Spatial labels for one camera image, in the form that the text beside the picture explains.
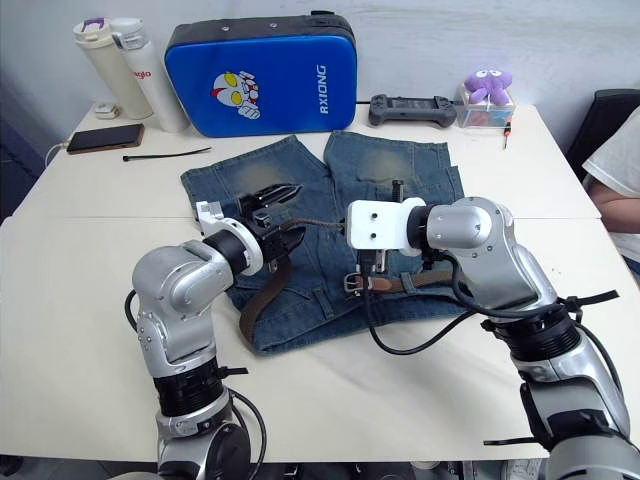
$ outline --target cable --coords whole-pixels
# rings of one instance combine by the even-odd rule
[[[368,268],[365,266],[364,268],[361,268],[361,271],[362,271],[362,284],[369,285]],[[442,330],[440,330],[437,334],[435,334],[433,337],[431,337],[429,340],[427,340],[423,344],[418,345],[417,347],[414,347],[414,348],[409,348],[407,350],[398,350],[386,345],[380,339],[380,337],[378,336],[378,333],[376,332],[375,326],[373,324],[373,315],[371,314],[371,300],[370,300],[370,293],[368,288],[362,289],[362,296],[364,300],[364,311],[367,317],[367,323],[369,324],[369,332],[371,333],[373,340],[376,342],[376,345],[378,345],[382,350],[392,355],[413,355],[415,353],[419,353],[419,352],[422,352],[423,350],[426,350],[431,345],[433,345],[438,340],[440,340],[442,337],[444,337],[451,330],[453,330],[457,325],[462,323],[463,320],[466,320],[467,318],[474,315],[475,313],[472,311],[466,311],[462,315],[459,315],[452,322],[447,324]]]
[[[607,368],[609,369],[609,373],[611,374],[613,383],[620,391],[620,395],[622,395],[622,397],[624,398],[624,393],[622,392],[622,383],[620,382],[620,377],[618,376],[618,370],[616,370],[616,366],[613,364],[613,360],[609,356],[609,352],[607,352],[607,349],[604,348],[604,345],[602,344],[602,342],[600,342],[600,340],[598,340],[598,337],[596,337],[595,334],[587,327],[585,327],[582,323],[575,322],[575,326],[582,330],[585,335],[589,337],[589,340],[591,340],[596,346],[596,348],[600,352],[600,355],[602,355],[602,358],[604,359],[604,363],[607,364]]]
[[[124,314],[127,316],[127,320],[129,321],[129,325],[131,325],[131,328],[133,328],[133,331],[137,332],[138,325],[136,323],[136,319],[133,318],[133,314],[131,313],[131,300],[133,300],[133,297],[135,296],[136,296],[135,290],[131,290],[129,292],[129,295],[127,295],[127,298],[124,301]]]
[[[450,255],[443,255],[442,258],[451,263],[453,267],[453,275],[451,280],[451,288],[453,288],[453,293],[460,303],[462,303],[465,307],[473,310],[476,313],[482,313],[483,315],[487,315],[489,317],[497,317],[497,318],[529,318],[534,317],[536,315],[544,315],[546,313],[555,312],[556,310],[560,310],[564,308],[559,303],[552,303],[550,305],[545,305],[543,307],[533,308],[531,310],[508,310],[508,309],[499,309],[494,310],[490,308],[485,308],[479,303],[476,303],[473,298],[465,295],[460,290],[460,264],[458,261]]]
[[[64,148],[67,145],[69,145],[69,142],[60,142],[60,143],[56,143],[53,147],[51,147],[47,152],[47,154],[44,156],[44,168],[47,168],[49,166],[49,155],[51,155],[51,152],[53,152],[55,148],[58,148],[58,151],[60,151],[59,149]]]
[[[235,390],[232,390],[231,388],[229,389],[229,393],[231,393],[232,397],[237,398],[242,403],[244,403],[247,407],[249,407],[249,409],[255,415],[256,420],[258,420],[258,425],[260,425],[260,438],[261,438],[260,454],[258,455],[258,461],[256,462],[255,467],[253,467],[253,471],[251,472],[248,478],[248,480],[254,480],[256,478],[256,475],[258,474],[258,470],[260,470],[260,467],[264,462],[264,454],[267,451],[267,427],[264,424],[262,415],[260,415],[260,411],[256,408],[256,406],[253,403],[251,403],[251,401],[247,397],[236,392]]]
[[[344,230],[344,223],[340,222],[322,222],[313,218],[291,218],[280,225],[282,230],[288,230],[295,225],[315,225],[317,227],[338,228]]]
[[[242,427],[242,429],[245,431],[245,433],[247,434],[247,436],[249,436],[249,429],[247,428],[247,424],[244,421],[244,418],[242,416],[242,414],[240,413],[240,411],[236,408],[235,405],[231,406],[231,411],[233,412],[233,414],[236,416],[236,418],[238,419],[238,423],[240,424],[240,426]]]

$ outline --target brown belt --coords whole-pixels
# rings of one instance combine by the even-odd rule
[[[438,282],[451,282],[451,272],[447,270],[429,270],[409,276],[415,288]],[[351,274],[345,277],[345,290],[358,292],[362,290],[362,276]],[[399,293],[406,291],[401,277],[383,278],[369,277],[369,291],[373,293]]]
[[[287,286],[291,270],[289,257],[278,259],[278,269],[269,277],[262,290],[251,297],[251,300],[240,312],[240,332],[251,345],[253,345],[253,331],[256,328],[258,317]]]
[[[269,278],[265,286],[256,293],[244,306],[240,313],[240,332],[242,336],[253,345],[254,330],[258,317],[265,308],[280,294],[291,277],[291,260],[284,257],[278,260],[278,269]],[[451,272],[445,270],[427,271],[409,275],[414,288],[431,285],[438,282],[451,282]],[[345,290],[354,292],[362,290],[362,277],[359,274],[350,274],[345,277]],[[401,277],[383,278],[369,277],[369,291],[373,293],[399,293],[406,291]]]

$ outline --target blue laptop bag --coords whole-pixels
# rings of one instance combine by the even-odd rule
[[[208,137],[331,131],[353,120],[355,40],[329,12],[179,25],[164,60]]]

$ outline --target water bottle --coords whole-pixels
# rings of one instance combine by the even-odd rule
[[[178,102],[155,47],[147,37],[142,20],[114,18],[111,20],[111,33],[162,129],[179,132],[187,128],[189,120]]]
[[[76,44],[87,54],[127,117],[139,120],[153,112],[131,70],[116,48],[109,19],[90,18],[73,28]]]

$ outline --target purple octopus plush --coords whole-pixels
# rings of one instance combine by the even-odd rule
[[[511,85],[513,76],[502,70],[478,70],[464,81],[464,86],[471,92],[469,103],[480,103],[488,97],[495,105],[509,103],[509,95],[505,91]]]

